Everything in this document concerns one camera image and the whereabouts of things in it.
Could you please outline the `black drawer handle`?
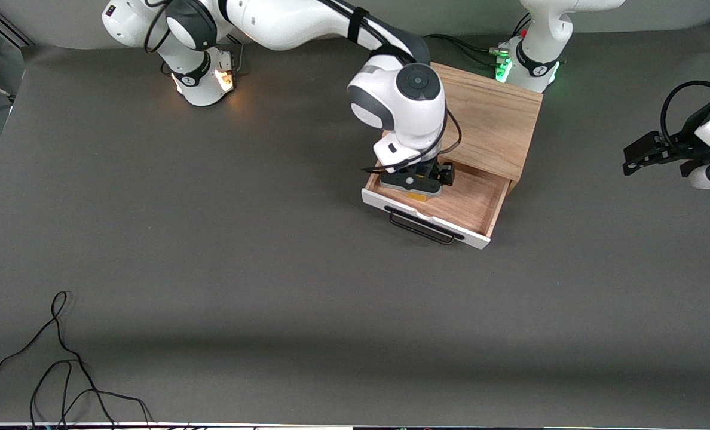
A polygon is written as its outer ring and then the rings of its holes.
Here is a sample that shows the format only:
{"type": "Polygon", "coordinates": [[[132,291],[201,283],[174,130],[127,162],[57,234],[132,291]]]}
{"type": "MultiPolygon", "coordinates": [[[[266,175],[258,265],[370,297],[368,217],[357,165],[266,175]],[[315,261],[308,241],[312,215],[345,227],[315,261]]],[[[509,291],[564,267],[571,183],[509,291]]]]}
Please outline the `black drawer handle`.
{"type": "Polygon", "coordinates": [[[443,228],[443,226],[439,226],[428,220],[423,220],[412,213],[391,206],[385,206],[384,209],[386,213],[388,213],[388,221],[390,221],[391,225],[401,228],[404,231],[412,232],[424,239],[439,243],[440,245],[451,245],[456,241],[464,239],[464,236],[458,234],[458,232],[443,228]]]}

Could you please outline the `white-fronted wooden drawer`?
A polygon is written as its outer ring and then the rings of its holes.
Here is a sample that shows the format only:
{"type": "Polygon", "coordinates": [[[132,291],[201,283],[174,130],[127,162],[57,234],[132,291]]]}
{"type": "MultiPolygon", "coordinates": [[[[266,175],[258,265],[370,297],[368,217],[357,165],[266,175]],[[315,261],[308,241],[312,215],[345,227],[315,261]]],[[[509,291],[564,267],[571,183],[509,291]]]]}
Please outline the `white-fronted wooden drawer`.
{"type": "Polygon", "coordinates": [[[454,183],[426,202],[414,201],[406,192],[383,187],[372,175],[361,191],[362,201],[386,213],[391,206],[412,213],[464,236],[468,247],[483,250],[491,242],[504,201],[513,187],[510,179],[466,164],[457,164],[454,183]]]}

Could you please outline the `grey table mat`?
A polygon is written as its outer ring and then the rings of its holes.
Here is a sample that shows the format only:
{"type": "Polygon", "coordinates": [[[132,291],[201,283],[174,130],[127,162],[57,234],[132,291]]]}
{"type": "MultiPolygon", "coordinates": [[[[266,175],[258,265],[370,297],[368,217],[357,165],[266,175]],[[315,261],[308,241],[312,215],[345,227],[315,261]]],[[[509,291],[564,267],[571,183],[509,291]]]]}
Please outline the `grey table mat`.
{"type": "Polygon", "coordinates": [[[0,360],[50,316],[167,422],[710,428],[710,192],[625,177],[710,24],[580,33],[491,244],[362,203],[345,40],[194,109],[141,51],[32,47],[0,138],[0,360]]]}

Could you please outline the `wooden drawer cabinet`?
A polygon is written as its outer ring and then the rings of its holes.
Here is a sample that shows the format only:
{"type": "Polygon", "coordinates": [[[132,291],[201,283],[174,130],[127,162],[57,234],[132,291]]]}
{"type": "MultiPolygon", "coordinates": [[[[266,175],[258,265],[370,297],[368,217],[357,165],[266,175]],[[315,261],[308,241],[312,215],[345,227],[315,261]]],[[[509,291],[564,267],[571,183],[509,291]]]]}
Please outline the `wooden drawer cabinet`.
{"type": "Polygon", "coordinates": [[[440,63],[432,67],[462,133],[461,144],[445,158],[518,183],[543,95],[440,63]]]}

